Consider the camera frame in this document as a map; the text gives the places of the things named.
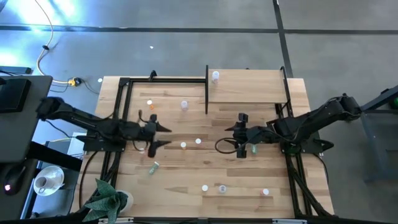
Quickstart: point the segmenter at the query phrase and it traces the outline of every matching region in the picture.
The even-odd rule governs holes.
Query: table leg
[[[75,171],[80,171],[81,167],[81,160],[50,149],[49,147],[36,142],[30,143],[30,148],[26,157],[38,159],[43,162],[48,162]]]

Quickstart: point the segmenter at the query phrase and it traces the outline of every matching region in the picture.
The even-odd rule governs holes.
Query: white cable
[[[45,13],[43,7],[39,4],[39,2],[38,2],[37,0],[35,0],[35,2],[36,2],[37,5],[41,8],[41,10],[43,11],[44,15],[47,17],[47,20],[48,20],[49,23],[50,23],[50,27],[51,27],[51,37],[50,37],[50,40],[49,40],[49,41],[47,42],[47,44],[46,44],[46,46],[49,46],[50,43],[51,43],[52,37],[53,37],[53,35],[54,35],[54,29],[53,29],[53,27],[52,27],[51,20],[50,20],[49,16],[47,15],[47,13]],[[40,53],[40,55],[39,55],[39,57],[37,58],[37,61],[36,61],[37,69],[39,70],[39,72],[40,72],[41,75],[45,75],[45,74],[43,73],[43,71],[40,69],[40,61],[43,59],[43,57],[44,57],[44,52],[45,52],[45,51],[46,51],[45,49],[42,50],[42,53]],[[68,84],[68,82],[66,82],[66,81],[58,81],[58,80],[52,80],[52,81],[55,82],[55,83]]]

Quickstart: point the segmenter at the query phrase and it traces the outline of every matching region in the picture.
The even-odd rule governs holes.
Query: potted plant
[[[129,210],[133,203],[133,197],[124,190],[115,190],[103,180],[95,179],[99,196],[94,196],[85,207],[91,211],[83,219],[83,222],[97,220],[108,216],[108,223],[115,223],[119,213]]]

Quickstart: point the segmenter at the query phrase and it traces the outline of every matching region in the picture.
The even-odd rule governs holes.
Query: wooden board
[[[220,73],[217,84],[211,80]],[[209,69],[209,102],[285,103],[283,75],[279,70]]]
[[[112,113],[119,77],[104,77],[96,114]],[[302,79],[289,79],[292,104],[296,115],[310,110]],[[152,100],[154,110],[146,104]],[[181,111],[180,103],[187,100],[188,111]],[[137,120],[138,109],[147,119],[151,113],[159,122],[173,130],[157,134],[157,139],[173,143],[157,151],[154,159],[139,154],[131,144],[123,153],[119,167],[117,189],[127,190],[134,197],[128,217],[218,217],[218,218],[292,218],[292,199],[284,156],[277,144],[258,145],[258,154],[248,152],[248,158],[237,159],[235,154],[220,154],[214,150],[217,139],[230,137],[223,131],[238,120],[238,113],[249,115],[249,126],[264,125],[275,119],[274,105],[269,103],[210,103],[204,112],[204,86],[201,84],[134,84],[128,119]],[[196,138],[202,140],[195,144]],[[180,143],[185,141],[187,149]],[[82,169],[90,155],[85,156]],[[96,188],[104,153],[94,157],[84,179],[83,202]],[[157,161],[159,169],[149,175]],[[333,213],[328,185],[322,163],[313,155],[303,155],[305,175],[310,190]],[[209,190],[202,192],[202,185]],[[218,193],[219,185],[226,185],[225,194]],[[78,185],[72,211],[78,209]],[[268,196],[261,196],[263,188]],[[298,191],[303,210],[302,194]]]

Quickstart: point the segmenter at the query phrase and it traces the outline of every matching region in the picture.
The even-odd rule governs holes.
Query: plastic vial
[[[181,142],[181,148],[182,148],[182,149],[186,149],[186,148],[187,148],[187,143]]]
[[[223,194],[226,192],[226,186],[225,185],[221,185],[218,187],[218,192]]]
[[[261,190],[261,195],[264,195],[264,196],[269,195],[269,190],[268,189],[262,189]]]
[[[187,101],[183,100],[183,101],[181,102],[181,109],[182,109],[183,111],[187,111],[187,110],[188,110],[188,102],[187,102]]]
[[[214,71],[211,79],[213,80],[213,83],[217,84],[218,83],[218,79],[220,78],[220,73],[217,71]]]
[[[150,168],[149,174],[150,175],[154,174],[154,172],[157,170],[157,168],[159,168],[159,163],[155,162],[155,164]]]
[[[257,145],[251,145],[251,152],[256,155],[257,154]]]
[[[201,187],[201,190],[204,192],[206,192],[208,189],[209,189],[209,186],[207,186],[206,184]]]

